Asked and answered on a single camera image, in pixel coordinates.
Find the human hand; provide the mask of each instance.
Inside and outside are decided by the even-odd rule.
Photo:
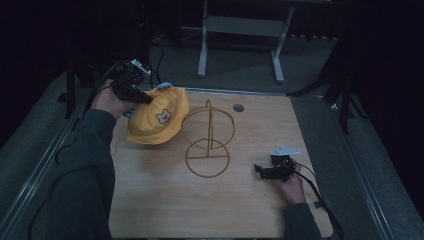
[[[137,104],[119,100],[111,87],[112,79],[106,80],[105,84],[100,88],[103,89],[97,93],[91,103],[91,109],[100,109],[112,114],[115,119],[118,119],[124,112],[130,108],[135,108]]]
[[[296,164],[295,171],[300,172],[300,169],[301,166]],[[306,202],[305,193],[303,192],[302,178],[296,173],[293,173],[287,182],[280,179],[273,179],[271,182],[281,190],[289,205]]]

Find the wire frame object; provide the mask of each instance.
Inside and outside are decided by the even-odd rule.
[[[200,138],[198,140],[193,141],[187,136],[186,132],[184,131],[184,124],[186,123],[187,119],[189,119],[193,115],[196,115],[196,114],[199,114],[199,113],[204,113],[204,112],[207,112],[209,114],[207,138]],[[214,138],[214,114],[213,114],[214,112],[220,112],[220,113],[224,114],[224,116],[228,117],[228,119],[231,121],[231,125],[232,125],[231,136],[225,142],[221,142],[221,141],[216,140]],[[234,119],[228,112],[225,112],[221,109],[212,107],[211,101],[208,99],[206,101],[205,107],[195,108],[192,111],[190,111],[184,117],[184,119],[181,123],[181,129],[182,129],[182,135],[190,143],[190,146],[186,150],[185,162],[186,162],[188,169],[192,173],[194,173],[195,175],[197,175],[199,177],[203,177],[203,178],[213,178],[213,177],[217,177],[217,176],[221,175],[223,172],[225,172],[225,170],[227,170],[228,165],[230,164],[230,153],[229,153],[226,145],[233,139],[234,133],[235,133]],[[200,143],[202,143],[202,142],[203,143],[206,142],[207,143],[206,146],[200,145]],[[204,149],[205,152],[206,152],[205,156],[189,157],[189,152],[192,149],[192,147]],[[225,150],[225,154],[224,155],[213,155],[211,153],[212,150],[215,150],[215,149],[218,149],[218,148],[223,148]],[[209,159],[209,158],[226,158],[227,161],[226,161],[225,167],[220,172],[218,172],[216,174],[206,175],[206,174],[201,174],[201,173],[197,172],[196,170],[194,170],[194,168],[189,163],[189,160],[191,160],[191,159]]]

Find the light wood surface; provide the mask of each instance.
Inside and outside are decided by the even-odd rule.
[[[190,109],[213,107],[231,114],[235,134],[226,145],[230,163],[215,178],[193,174],[185,163],[186,150],[193,141],[207,136],[205,114],[193,115],[170,141],[140,145],[126,141],[127,119],[120,118],[111,144],[116,186],[109,225],[113,237],[142,238],[274,238],[282,237],[282,209],[286,203],[279,190],[261,180],[253,165],[271,167],[270,151],[285,145],[300,149],[292,157],[313,169],[288,98],[281,96],[188,93]],[[233,110],[235,104],[243,112]],[[228,117],[214,112],[214,138],[225,142],[230,136]],[[191,147],[190,154],[202,153]],[[211,154],[225,153],[223,148]],[[226,158],[199,159],[191,166],[204,174],[217,173]],[[315,183],[307,169],[302,174]],[[316,197],[304,181],[308,204],[321,235],[333,230],[327,213],[316,209]]]

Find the small device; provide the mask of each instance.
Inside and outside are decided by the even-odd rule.
[[[146,79],[144,74],[150,76],[151,71],[144,69],[142,64],[134,59],[116,64],[106,73],[104,78],[113,79],[110,86],[119,100],[150,104],[153,97],[137,88],[137,85],[140,85]]]
[[[254,165],[255,171],[261,179],[281,179],[284,182],[290,180],[294,173],[295,165],[289,155],[271,155],[272,168],[262,168]]]

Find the yellow hat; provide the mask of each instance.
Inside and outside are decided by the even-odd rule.
[[[153,97],[150,104],[140,104],[135,116],[128,120],[127,140],[142,144],[160,144],[171,139],[181,129],[189,112],[184,88],[154,88],[146,92]]]

